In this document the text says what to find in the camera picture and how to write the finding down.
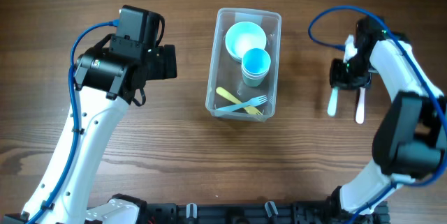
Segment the blue plastic bowl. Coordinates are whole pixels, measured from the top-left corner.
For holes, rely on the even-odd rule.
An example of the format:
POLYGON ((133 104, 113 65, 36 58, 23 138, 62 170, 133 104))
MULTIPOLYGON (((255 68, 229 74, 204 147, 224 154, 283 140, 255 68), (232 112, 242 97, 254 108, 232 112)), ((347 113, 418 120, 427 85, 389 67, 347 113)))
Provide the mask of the blue plastic bowl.
POLYGON ((264 50, 267 36, 264 30, 253 22, 238 22, 226 33, 225 46, 230 56, 241 62, 247 51, 254 48, 264 50))

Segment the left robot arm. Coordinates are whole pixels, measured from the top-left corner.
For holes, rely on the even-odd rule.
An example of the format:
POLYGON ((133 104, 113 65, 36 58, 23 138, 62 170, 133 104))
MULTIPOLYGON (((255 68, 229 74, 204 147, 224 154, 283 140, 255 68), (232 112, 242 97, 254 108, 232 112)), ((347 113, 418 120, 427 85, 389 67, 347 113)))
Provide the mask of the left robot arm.
POLYGON ((84 54, 70 55, 71 107, 38 187, 5 223, 147 223, 147 203, 114 195, 105 204, 87 203, 105 148, 131 105, 143 106, 149 80, 177 77, 175 47, 162 45, 164 17, 123 6, 110 33, 84 54))

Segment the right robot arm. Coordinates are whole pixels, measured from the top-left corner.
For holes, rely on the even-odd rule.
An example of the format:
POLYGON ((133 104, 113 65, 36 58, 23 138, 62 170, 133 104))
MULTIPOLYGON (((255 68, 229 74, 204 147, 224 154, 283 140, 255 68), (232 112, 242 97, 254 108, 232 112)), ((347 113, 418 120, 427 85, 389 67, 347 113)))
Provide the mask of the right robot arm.
POLYGON ((421 70, 403 33, 388 32, 381 18, 364 17, 343 45, 344 58, 333 59, 332 90, 368 88, 377 72, 391 106, 372 143, 372 159, 355 179, 337 187, 325 202, 326 218, 372 214, 403 186, 435 174, 446 159, 446 97, 421 70))

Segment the green plastic fork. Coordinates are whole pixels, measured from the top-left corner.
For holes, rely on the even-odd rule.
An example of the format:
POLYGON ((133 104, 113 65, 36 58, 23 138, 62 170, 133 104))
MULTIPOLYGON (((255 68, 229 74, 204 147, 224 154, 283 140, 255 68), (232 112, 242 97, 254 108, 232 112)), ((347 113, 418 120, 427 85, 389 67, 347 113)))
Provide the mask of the green plastic fork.
POLYGON ((332 88, 327 108, 327 113, 330 117, 334 117, 337 112, 338 92, 339 92, 338 88, 336 87, 332 88))

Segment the yellow plastic fork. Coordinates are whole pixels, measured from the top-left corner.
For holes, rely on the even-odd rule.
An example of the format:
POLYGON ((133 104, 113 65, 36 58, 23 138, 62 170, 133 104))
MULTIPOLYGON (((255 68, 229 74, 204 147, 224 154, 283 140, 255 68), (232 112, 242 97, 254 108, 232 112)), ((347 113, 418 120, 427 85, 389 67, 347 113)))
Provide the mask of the yellow plastic fork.
MULTIPOLYGON (((216 93, 218 95, 220 95, 221 97, 225 98, 226 100, 229 100, 230 102, 234 103, 234 104, 240 104, 241 103, 241 101, 239 99, 234 97, 230 92, 228 92, 227 90, 225 90, 222 87, 217 87, 216 88, 216 93)), ((244 110, 248 114, 262 115, 262 112, 259 111, 257 108, 255 108, 253 106, 247 106, 247 107, 244 108, 244 110)))

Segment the blue plastic fork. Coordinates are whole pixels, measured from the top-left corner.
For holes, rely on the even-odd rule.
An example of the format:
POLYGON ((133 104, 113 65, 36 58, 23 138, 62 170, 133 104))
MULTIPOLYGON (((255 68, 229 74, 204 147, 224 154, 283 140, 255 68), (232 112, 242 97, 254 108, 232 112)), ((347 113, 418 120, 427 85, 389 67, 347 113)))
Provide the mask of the blue plastic fork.
POLYGON ((248 107, 248 106, 257 107, 259 105, 262 105, 263 103, 266 103, 267 101, 268 101, 267 96, 258 96, 258 97, 253 97, 250 100, 240 103, 240 104, 234 104, 234 105, 229 105, 226 107, 220 107, 217 110, 223 111, 223 112, 234 112, 238 109, 248 107))

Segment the pink plastic cup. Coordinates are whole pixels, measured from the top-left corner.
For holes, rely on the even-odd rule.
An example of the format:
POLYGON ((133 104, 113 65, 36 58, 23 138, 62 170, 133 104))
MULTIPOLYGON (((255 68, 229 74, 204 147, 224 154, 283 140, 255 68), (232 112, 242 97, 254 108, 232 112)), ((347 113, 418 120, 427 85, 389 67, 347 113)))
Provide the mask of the pink plastic cup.
POLYGON ((245 69, 242 69, 242 75, 246 78, 253 79, 253 80, 261 80, 268 74, 268 71, 265 71, 263 73, 250 73, 245 69))

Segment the blue plastic cup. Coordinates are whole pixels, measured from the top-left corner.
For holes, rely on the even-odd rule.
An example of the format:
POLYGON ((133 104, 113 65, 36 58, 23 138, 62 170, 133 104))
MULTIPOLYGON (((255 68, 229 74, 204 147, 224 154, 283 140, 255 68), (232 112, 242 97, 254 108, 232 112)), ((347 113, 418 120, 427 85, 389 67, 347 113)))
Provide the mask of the blue plastic cup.
POLYGON ((269 71, 270 55, 260 48, 248 50, 242 57, 242 69, 252 75, 261 75, 269 71))

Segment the green plastic cup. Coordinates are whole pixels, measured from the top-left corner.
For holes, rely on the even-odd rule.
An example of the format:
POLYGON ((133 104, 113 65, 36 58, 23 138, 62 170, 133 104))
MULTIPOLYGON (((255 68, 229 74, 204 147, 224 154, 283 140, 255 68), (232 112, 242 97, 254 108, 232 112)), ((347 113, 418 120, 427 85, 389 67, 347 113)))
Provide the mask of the green plastic cup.
POLYGON ((243 82, 249 86, 249 87, 258 87, 263 80, 265 79, 264 77, 261 78, 256 78, 256 79, 252 79, 250 77, 247 77, 245 75, 242 76, 243 82))

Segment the clear plastic container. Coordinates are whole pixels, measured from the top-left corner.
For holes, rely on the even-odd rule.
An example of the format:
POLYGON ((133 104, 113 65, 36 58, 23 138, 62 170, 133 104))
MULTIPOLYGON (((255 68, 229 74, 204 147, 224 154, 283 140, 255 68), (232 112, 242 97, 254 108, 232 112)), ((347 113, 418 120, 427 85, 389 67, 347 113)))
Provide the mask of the clear plastic container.
POLYGON ((280 14, 248 8, 222 8, 218 11, 205 101, 205 107, 212 116, 245 121, 266 121, 274 115, 277 102, 280 44, 280 14), (267 36, 267 45, 264 50, 270 55, 271 64, 268 74, 258 87, 249 87, 243 82, 242 62, 235 61, 225 46, 227 31, 238 22, 253 22, 259 25, 267 36), (217 87, 224 88, 241 103, 253 97, 267 96, 266 103, 255 107, 262 112, 262 115, 248 114, 244 108, 234 112, 218 111, 218 108, 234 105, 234 103, 218 95, 217 87))

